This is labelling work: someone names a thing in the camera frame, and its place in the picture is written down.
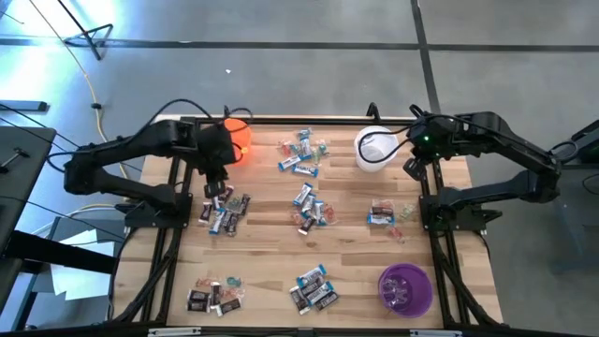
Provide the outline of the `orange plastic bucket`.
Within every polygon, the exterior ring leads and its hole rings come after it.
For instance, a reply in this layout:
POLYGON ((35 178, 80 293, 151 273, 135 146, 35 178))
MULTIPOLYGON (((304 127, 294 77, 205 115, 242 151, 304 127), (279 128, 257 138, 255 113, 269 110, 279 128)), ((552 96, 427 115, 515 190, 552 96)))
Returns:
POLYGON ((236 162, 234 166, 244 165, 250 158, 252 130, 246 122, 240 119, 225 119, 225 127, 230 132, 236 162), (247 147, 248 153, 242 154, 241 147, 247 147))

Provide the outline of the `black aluminium table frame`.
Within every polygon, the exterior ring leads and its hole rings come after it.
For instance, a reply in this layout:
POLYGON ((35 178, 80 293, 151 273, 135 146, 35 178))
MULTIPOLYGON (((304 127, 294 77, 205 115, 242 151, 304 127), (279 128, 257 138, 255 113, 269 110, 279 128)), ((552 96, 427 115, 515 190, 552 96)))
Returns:
POLYGON ((463 337, 505 335, 508 328, 482 241, 472 231, 428 231, 420 217, 421 196, 435 195, 444 186, 469 184, 465 161, 433 163, 422 181, 402 170, 410 154, 408 145, 376 172, 357 165, 354 141, 360 130, 382 126, 404 140, 409 125, 407 118, 255 117, 248 122, 249 160, 227 169, 227 184, 235 188, 232 198, 251 196, 234 237, 221 227, 217 235, 209 233, 217 210, 208 224, 199 223, 202 203, 208 198, 205 180, 195 169, 178 158, 148 156, 141 175, 144 183, 167 183, 193 195, 189 225, 143 227, 130 236, 116 273, 116 315, 99 328, 99 334, 147 337, 149 329, 201 327, 201 335, 193 337, 409 337, 410 330, 458 330, 463 337), (279 143, 286 140, 300 147, 297 132, 307 127, 313 130, 311 148, 325 142, 329 149, 319 164, 313 156, 297 163, 318 167, 316 178, 293 173, 293 166, 285 171, 277 166, 288 158, 279 143), (333 225, 315 223, 307 235, 298 232, 300 226, 290 216, 301 212, 293 199, 304 183, 310 183, 315 200, 331 204, 337 216, 333 225), (374 199, 393 200, 393 226, 368 224, 374 199), (417 206, 411 221, 399 217, 404 204, 417 206), (405 243, 390 237, 388 227, 397 227, 405 243), (399 263, 418 266, 431 280, 433 300, 423 316, 396 315, 379 298, 380 275, 399 263), (298 276, 319 264, 339 299, 322 311, 313 305, 300 315, 289 289, 298 285, 298 276), (210 286, 195 287, 198 278, 216 279, 223 290, 229 276, 242 280, 245 295, 240 309, 218 316, 210 298, 208 313, 187 310, 190 289, 211 293, 210 286))

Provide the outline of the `white jack-o-lantern bucket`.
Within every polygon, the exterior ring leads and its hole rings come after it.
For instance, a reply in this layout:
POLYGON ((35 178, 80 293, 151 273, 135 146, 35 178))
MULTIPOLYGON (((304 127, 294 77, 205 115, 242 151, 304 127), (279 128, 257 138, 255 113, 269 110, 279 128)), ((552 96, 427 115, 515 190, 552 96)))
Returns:
POLYGON ((368 126, 358 132, 354 146, 356 161, 365 172, 376 172, 395 158, 399 145, 396 134, 382 126, 368 126))

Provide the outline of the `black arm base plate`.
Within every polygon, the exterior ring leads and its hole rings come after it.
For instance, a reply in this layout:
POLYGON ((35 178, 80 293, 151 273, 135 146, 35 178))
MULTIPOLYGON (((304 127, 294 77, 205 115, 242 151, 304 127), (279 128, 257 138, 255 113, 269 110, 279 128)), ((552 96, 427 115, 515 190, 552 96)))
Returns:
POLYGON ((436 195, 421 196, 418 205, 422 225, 428 231, 485 231, 488 222, 503 215, 501 211, 483 209, 481 205, 467 205, 457 210, 441 207, 436 195))
POLYGON ((168 206, 151 206, 145 201, 121 203, 114 208, 124 214, 127 227, 184 228, 189 225, 193 195, 176 193, 175 203, 168 206))

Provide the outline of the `black side table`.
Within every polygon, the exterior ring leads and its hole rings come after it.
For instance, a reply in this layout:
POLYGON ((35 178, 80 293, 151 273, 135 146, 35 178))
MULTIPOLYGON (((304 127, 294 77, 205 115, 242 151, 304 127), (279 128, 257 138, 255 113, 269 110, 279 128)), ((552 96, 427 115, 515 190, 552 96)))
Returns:
POLYGON ((15 147, 30 154, 17 158, 8 173, 0 174, 0 243, 15 229, 55 136, 56 131, 48 127, 0 126, 0 164, 14 154, 15 147))

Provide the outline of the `black tripod stand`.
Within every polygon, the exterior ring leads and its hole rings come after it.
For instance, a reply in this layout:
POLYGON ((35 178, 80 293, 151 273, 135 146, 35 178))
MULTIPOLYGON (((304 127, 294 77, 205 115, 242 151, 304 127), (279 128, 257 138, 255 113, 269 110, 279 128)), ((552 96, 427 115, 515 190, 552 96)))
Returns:
POLYGON ((65 11, 66 15, 73 21, 79 32, 71 37, 63 37, 61 40, 68 47, 87 47, 92 52, 97 61, 103 60, 101 49, 106 47, 107 40, 110 37, 114 25, 107 23, 99 25, 95 28, 86 29, 71 10, 66 6, 63 0, 56 0, 60 7, 65 11))

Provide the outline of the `grey metal bar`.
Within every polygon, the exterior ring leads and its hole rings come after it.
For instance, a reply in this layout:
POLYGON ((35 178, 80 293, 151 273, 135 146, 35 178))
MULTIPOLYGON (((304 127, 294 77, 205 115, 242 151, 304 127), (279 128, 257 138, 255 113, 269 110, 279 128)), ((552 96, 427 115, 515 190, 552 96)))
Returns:
POLYGON ((31 100, 0 100, 0 110, 7 108, 23 111, 47 111, 49 104, 44 101, 31 100))

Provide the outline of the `clear wrapped candy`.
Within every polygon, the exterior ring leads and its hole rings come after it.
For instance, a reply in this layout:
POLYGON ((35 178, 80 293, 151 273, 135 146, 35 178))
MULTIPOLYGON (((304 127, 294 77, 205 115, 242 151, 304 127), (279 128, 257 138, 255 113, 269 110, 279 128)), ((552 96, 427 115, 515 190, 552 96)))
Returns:
POLYGON ((381 282, 380 295, 387 308, 402 311, 413 299, 413 288, 405 278, 391 276, 381 282))

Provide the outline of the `black table beam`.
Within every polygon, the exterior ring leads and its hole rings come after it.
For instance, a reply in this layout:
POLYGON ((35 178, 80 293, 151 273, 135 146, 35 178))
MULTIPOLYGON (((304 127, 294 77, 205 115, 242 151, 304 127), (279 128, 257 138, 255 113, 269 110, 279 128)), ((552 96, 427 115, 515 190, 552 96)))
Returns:
POLYGON ((18 271, 38 274, 45 265, 61 265, 85 271, 112 274, 117 259, 83 248, 14 230, 0 243, 0 257, 20 262, 18 271))

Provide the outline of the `white papers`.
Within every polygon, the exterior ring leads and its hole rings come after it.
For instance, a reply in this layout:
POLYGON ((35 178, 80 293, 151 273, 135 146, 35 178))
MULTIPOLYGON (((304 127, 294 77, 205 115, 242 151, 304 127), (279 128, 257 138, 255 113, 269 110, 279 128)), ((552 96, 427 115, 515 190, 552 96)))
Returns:
MULTIPOLYGON (((61 243, 73 245, 85 250, 113 256, 114 242, 100 242, 95 229, 86 230, 61 243)), ((110 287, 110 275, 103 272, 80 270, 61 265, 51 265, 52 286, 55 295, 65 293, 65 300, 80 300, 107 296, 110 287)))

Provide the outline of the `black tool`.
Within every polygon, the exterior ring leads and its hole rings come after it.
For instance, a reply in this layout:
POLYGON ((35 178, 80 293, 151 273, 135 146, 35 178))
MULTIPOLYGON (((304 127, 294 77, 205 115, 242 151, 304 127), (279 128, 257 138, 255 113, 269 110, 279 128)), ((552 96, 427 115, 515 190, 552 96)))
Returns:
POLYGON ((9 157, 7 160, 5 160, 4 162, 2 162, 0 164, 0 174, 6 174, 9 172, 9 168, 8 166, 15 161, 17 158, 23 157, 23 158, 28 158, 30 156, 29 153, 27 153, 25 150, 23 150, 22 148, 19 147, 15 147, 13 149, 14 154, 9 157))

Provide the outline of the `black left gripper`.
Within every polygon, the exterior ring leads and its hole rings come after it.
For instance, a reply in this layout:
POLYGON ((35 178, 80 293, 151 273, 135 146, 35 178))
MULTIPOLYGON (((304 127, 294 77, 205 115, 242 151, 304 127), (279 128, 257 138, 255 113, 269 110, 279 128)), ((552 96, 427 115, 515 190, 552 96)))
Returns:
POLYGON ((206 176, 204 193, 207 198, 219 197, 226 192, 227 172, 225 166, 237 161, 236 146, 231 133, 223 124, 210 125, 198 130, 198 170, 206 176))

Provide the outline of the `purple plastic bowl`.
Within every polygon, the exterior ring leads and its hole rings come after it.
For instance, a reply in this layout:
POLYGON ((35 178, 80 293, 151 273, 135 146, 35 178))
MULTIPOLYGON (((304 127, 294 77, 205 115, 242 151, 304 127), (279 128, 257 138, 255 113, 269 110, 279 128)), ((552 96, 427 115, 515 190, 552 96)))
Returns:
POLYGON ((405 278, 413 288, 413 299, 405 310, 396 311, 386 307, 396 315, 408 318, 417 318, 423 316, 431 307, 433 294, 431 280, 426 272, 418 266, 411 263, 399 263, 387 267, 379 277, 378 292, 380 295, 380 285, 384 278, 391 276, 400 276, 405 278))

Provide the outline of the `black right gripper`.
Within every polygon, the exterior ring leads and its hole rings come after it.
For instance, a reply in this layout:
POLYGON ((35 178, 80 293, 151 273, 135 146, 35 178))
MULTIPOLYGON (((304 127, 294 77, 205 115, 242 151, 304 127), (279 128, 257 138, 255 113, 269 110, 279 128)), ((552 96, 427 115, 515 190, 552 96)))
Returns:
MULTIPOLYGON (((407 139, 413 145, 411 152, 420 159, 437 158, 444 136, 445 127, 437 117, 418 119, 407 132, 407 139)), ((425 180, 427 176, 426 164, 420 159, 408 159, 402 167, 415 181, 425 180)))

